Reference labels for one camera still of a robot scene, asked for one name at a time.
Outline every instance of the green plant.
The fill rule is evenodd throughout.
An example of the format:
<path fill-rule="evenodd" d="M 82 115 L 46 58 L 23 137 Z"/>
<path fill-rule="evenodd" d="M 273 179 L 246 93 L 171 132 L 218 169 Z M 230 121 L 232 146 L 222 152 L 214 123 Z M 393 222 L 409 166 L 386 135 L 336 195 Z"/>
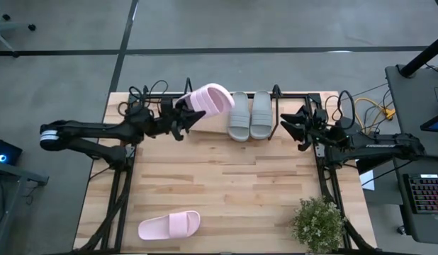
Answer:
<path fill-rule="evenodd" d="M 311 252 L 328 253 L 342 244 L 344 222 L 335 204 L 324 198 L 301 199 L 301 209 L 291 221 L 292 236 L 307 244 Z"/>

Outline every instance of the rgb keyboard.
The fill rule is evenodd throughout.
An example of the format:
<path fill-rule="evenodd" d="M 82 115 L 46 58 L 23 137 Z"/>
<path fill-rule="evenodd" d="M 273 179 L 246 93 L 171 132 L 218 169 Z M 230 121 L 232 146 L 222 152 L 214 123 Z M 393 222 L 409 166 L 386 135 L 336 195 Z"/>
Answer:
<path fill-rule="evenodd" d="M 438 214 L 438 174 L 404 174 L 414 213 Z"/>

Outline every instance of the wooden table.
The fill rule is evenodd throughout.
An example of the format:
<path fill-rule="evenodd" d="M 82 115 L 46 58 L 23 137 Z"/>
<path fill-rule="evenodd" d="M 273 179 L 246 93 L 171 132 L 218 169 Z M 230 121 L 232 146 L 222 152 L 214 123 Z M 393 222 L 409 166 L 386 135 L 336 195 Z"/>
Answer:
<path fill-rule="evenodd" d="M 324 100 L 337 92 L 320 92 Z M 105 123 L 119 123 L 117 105 L 128 93 L 112 93 Z M 329 112 L 336 102 L 328 101 Z M 295 113 L 303 101 L 280 100 L 280 113 Z M 116 145 L 116 140 L 100 140 Z M 271 141 L 235 142 L 225 134 L 191 132 L 183 142 L 171 135 L 146 137 L 137 149 L 121 252 L 217 253 L 305 252 L 290 236 L 288 223 L 300 199 L 321 196 L 312 149 L 299 152 L 297 142 L 279 126 Z M 94 163 L 91 174 L 106 168 Z M 356 230 L 376 246 L 356 169 L 337 172 L 344 209 Z M 88 185 L 74 248 L 81 247 L 106 215 L 113 171 Z M 201 227 L 187 239 L 143 241 L 143 220 L 183 210 L 196 210 Z"/>

